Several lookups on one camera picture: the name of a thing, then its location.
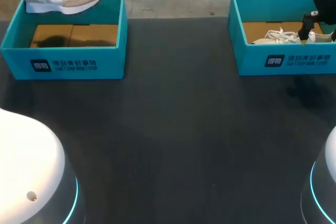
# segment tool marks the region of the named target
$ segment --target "cardboard box insert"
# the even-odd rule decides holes
[[[118,25],[38,25],[31,48],[114,47]]]

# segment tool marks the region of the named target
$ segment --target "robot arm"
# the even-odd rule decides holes
[[[302,28],[298,32],[303,45],[306,44],[309,32],[314,28],[314,23],[325,22],[328,25],[336,24],[336,0],[314,0],[314,3],[317,11],[306,14],[303,17]],[[335,32],[332,34],[332,40],[336,40]]]

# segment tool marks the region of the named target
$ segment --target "teal shoe box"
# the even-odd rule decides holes
[[[109,47],[30,48],[37,25],[42,24],[118,25],[117,43]],[[127,30],[124,0],[101,0],[75,15],[28,14],[21,1],[1,44],[1,53],[17,80],[121,79]]]
[[[239,75],[336,73],[336,43],[247,43],[243,22],[300,22],[315,10],[313,0],[231,0],[228,29]],[[334,31],[320,26],[324,34]]]

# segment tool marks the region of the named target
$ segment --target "shoe box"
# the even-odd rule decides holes
[[[298,32],[313,0],[231,0],[228,29],[239,75],[336,73],[336,43],[251,44],[269,30]],[[317,34],[335,26],[315,24]]]
[[[122,79],[127,31],[124,0],[75,15],[28,14],[21,1],[0,50],[17,80]]]

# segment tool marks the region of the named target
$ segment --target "white dome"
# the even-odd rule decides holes
[[[47,126],[0,109],[0,224],[20,224],[38,213],[64,166],[63,147]]]
[[[325,160],[327,161],[329,172],[336,182],[336,127],[331,131],[327,138],[325,152]]]

